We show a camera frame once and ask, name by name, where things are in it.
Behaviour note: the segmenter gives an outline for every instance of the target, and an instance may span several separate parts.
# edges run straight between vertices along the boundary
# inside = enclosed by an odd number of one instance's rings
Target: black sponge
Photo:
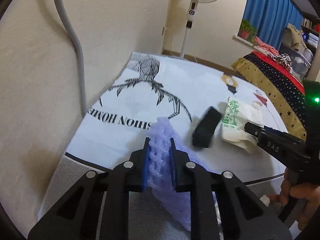
[[[208,148],[222,115],[212,106],[207,110],[204,118],[200,121],[192,134],[192,145],[201,148]]]

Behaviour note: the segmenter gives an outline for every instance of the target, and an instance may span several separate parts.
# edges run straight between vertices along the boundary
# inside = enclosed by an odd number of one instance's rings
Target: green plant
[[[257,28],[253,27],[248,20],[242,20],[240,25],[240,30],[249,32],[251,36],[255,36],[257,34]]]

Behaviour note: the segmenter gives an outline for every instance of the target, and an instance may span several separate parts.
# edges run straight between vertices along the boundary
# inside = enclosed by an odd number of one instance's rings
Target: paper bag
[[[229,98],[222,119],[222,139],[246,150],[249,154],[257,152],[257,139],[244,131],[244,125],[252,122],[263,127],[262,104],[254,101],[251,106]]]

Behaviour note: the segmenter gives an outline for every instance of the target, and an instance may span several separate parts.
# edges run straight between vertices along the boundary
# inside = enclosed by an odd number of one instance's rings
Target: spider graphic
[[[150,84],[151,91],[154,91],[159,96],[157,105],[162,101],[164,96],[167,96],[169,98],[169,102],[173,102],[174,112],[168,117],[168,119],[171,119],[178,115],[180,113],[180,107],[182,107],[186,111],[190,121],[192,122],[191,114],[189,113],[187,107],[181,102],[181,100],[177,96],[164,90],[163,85],[154,80],[159,72],[160,61],[156,60],[155,58],[149,55],[133,53],[127,65],[127,68],[136,72],[140,72],[140,77],[127,79],[124,81],[124,84],[110,87],[109,91],[117,88],[117,96],[119,96],[120,92],[124,88],[129,88],[131,86],[134,87],[136,84],[140,82],[146,82]]]

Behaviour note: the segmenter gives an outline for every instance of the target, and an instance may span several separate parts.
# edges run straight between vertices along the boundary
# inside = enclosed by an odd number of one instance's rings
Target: power cord
[[[61,22],[65,27],[73,45],[76,48],[76,57],[77,57],[78,75],[79,75],[80,108],[81,108],[82,117],[84,117],[85,114],[87,113],[87,102],[86,102],[86,96],[85,96],[84,59],[83,59],[83,51],[82,51],[81,43],[69,21],[66,9],[63,6],[63,1],[54,0],[54,4],[56,5],[56,9],[61,19]]]

